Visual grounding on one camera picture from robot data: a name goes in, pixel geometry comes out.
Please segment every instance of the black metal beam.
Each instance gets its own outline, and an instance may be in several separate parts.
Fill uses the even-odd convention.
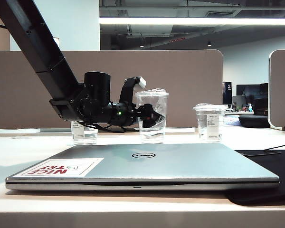
[[[32,0],[0,0],[0,18],[53,99],[70,97],[78,82]]]

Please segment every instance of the desk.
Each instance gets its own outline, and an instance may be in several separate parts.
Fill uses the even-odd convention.
[[[231,111],[226,111],[225,115],[253,115],[254,112],[244,112],[244,111],[240,111],[240,112],[231,112]]]
[[[0,134],[0,227],[282,228],[285,206],[243,207],[213,192],[24,192],[5,177],[72,146],[70,133]],[[97,144],[140,143],[138,133],[99,133]],[[167,133],[165,143],[199,143],[198,133]],[[225,126],[223,144],[264,149],[285,144],[275,129]]]

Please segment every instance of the black robotic arm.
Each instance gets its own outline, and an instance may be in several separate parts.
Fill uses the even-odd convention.
[[[151,104],[135,108],[133,88],[141,83],[140,77],[125,80],[118,103],[110,101],[108,74],[87,72],[79,83],[33,0],[0,0],[0,18],[49,91],[60,118],[87,125],[130,126],[140,117],[143,127],[164,118]]]

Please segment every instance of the laptop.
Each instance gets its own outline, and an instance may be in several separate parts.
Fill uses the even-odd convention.
[[[74,146],[6,178],[11,190],[229,190],[279,177],[220,144]]]

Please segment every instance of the red and white sticker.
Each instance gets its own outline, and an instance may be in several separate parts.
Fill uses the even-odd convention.
[[[14,177],[84,177],[103,158],[48,159]]]

